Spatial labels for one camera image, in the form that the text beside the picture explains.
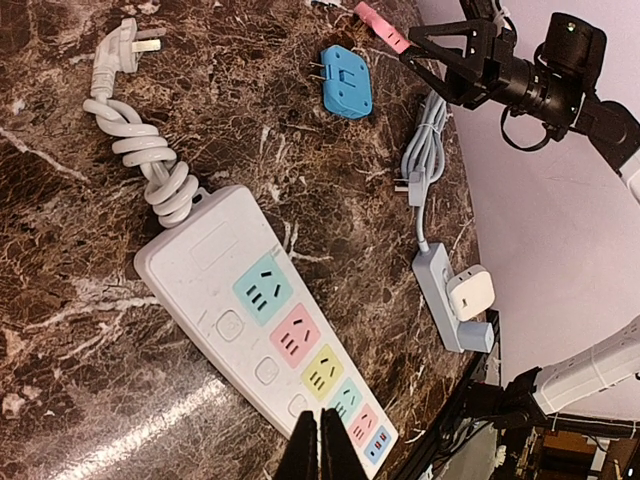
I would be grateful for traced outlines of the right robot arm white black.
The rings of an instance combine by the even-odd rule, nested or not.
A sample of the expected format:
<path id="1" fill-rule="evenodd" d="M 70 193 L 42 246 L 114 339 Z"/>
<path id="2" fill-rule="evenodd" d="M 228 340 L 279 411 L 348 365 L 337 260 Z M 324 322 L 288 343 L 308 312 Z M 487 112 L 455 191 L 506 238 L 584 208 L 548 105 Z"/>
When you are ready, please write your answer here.
<path id="1" fill-rule="evenodd" d="M 531 58 L 487 19 L 414 27 L 402 61 L 456 110 L 502 383 L 543 413 L 637 419 L 639 116 L 599 94 L 608 37 L 565 12 Z"/>

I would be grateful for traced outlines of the pink plug adapter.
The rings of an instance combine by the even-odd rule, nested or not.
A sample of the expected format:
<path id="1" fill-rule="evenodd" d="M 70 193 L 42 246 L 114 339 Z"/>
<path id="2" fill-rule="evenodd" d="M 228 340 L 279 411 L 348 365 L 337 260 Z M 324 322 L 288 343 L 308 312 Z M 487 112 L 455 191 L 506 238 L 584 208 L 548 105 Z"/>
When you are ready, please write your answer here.
<path id="1" fill-rule="evenodd" d="M 402 54 L 411 46 L 403 34 L 366 2 L 359 2 L 354 7 L 354 13 L 396 54 Z"/>

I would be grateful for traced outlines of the blue plug adapter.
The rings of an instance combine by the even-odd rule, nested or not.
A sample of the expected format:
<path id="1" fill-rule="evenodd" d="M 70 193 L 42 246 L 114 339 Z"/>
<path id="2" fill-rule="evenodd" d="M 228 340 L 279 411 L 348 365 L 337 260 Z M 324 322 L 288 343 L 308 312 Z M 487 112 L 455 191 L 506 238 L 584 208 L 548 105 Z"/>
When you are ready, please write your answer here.
<path id="1" fill-rule="evenodd" d="M 322 81 L 323 104 L 334 115 L 360 119 L 371 114 L 373 96 L 368 66 L 358 54 L 332 45 L 309 65 L 319 71 L 312 77 Z"/>

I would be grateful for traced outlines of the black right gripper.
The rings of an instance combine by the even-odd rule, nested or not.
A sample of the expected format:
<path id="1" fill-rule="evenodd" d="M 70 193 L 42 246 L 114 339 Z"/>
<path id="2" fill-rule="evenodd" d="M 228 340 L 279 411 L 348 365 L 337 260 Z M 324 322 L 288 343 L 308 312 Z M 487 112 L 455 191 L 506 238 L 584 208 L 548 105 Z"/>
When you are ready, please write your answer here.
<path id="1" fill-rule="evenodd" d="M 411 27 L 409 40 L 426 47 L 431 41 L 439 46 L 424 50 L 409 47 L 400 61 L 424 80 L 445 101 L 454 105 L 482 105 L 487 101 L 509 105 L 508 87 L 515 72 L 514 48 L 517 30 L 510 19 L 498 24 L 484 19 Z M 431 69 L 433 60 L 444 66 L 444 75 Z"/>

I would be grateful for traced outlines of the white cube charger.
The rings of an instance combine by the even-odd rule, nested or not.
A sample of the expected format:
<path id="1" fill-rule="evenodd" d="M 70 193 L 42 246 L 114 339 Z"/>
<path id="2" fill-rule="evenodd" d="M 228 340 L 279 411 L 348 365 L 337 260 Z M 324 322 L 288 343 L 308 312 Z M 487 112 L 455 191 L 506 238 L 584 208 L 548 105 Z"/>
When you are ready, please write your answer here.
<path id="1" fill-rule="evenodd" d="M 455 317 L 461 322 L 487 310 L 496 298 L 492 276 L 480 264 L 472 265 L 449 279 L 446 293 Z"/>

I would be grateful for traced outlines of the grey-blue power strip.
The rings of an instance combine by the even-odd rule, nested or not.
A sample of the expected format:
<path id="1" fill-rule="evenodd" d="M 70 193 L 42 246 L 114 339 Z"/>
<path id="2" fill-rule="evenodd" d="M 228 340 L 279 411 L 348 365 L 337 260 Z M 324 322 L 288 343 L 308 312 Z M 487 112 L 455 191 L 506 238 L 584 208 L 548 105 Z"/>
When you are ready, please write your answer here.
<path id="1" fill-rule="evenodd" d="M 457 336 L 459 321 L 451 309 L 446 291 L 446 283 L 453 276 L 449 255 L 443 243 L 427 239 L 429 189 L 441 178 L 446 166 L 442 142 L 446 122 L 447 103 L 432 91 L 421 104 L 416 130 L 402 155 L 395 191 L 405 193 L 408 205 L 416 211 L 418 252 L 412 262 L 413 274 L 444 348 L 461 353 L 463 349 Z"/>

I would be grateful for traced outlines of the white multicolour power strip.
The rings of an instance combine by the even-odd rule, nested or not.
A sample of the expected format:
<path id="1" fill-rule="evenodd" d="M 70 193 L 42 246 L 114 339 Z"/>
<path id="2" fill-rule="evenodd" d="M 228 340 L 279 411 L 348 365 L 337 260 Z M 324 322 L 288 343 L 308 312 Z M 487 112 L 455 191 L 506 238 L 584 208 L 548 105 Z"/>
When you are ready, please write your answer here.
<path id="1" fill-rule="evenodd" d="M 126 18 L 96 48 L 83 108 L 146 178 L 162 232 L 134 267 L 213 366 L 289 442 L 303 411 L 337 410 L 368 479 L 398 434 L 292 264 L 250 190 L 203 189 L 158 129 L 113 96 L 118 73 L 161 47 Z"/>

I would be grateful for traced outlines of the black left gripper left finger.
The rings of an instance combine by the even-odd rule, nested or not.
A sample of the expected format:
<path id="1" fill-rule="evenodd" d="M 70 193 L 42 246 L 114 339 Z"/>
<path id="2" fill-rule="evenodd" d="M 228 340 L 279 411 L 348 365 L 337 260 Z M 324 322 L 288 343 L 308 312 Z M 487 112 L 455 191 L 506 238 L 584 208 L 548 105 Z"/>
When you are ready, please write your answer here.
<path id="1" fill-rule="evenodd" d="M 274 480 L 316 480 L 318 478 L 318 428 L 312 411 L 299 416 L 284 451 Z"/>

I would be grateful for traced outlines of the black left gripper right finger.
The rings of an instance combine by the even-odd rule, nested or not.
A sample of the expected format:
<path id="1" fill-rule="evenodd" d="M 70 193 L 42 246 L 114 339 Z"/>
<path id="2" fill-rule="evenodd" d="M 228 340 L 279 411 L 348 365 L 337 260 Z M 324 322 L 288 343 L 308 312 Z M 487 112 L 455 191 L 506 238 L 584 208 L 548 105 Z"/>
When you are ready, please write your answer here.
<path id="1" fill-rule="evenodd" d="M 367 480 L 340 415 L 323 409 L 320 425 L 320 472 L 322 480 Z"/>

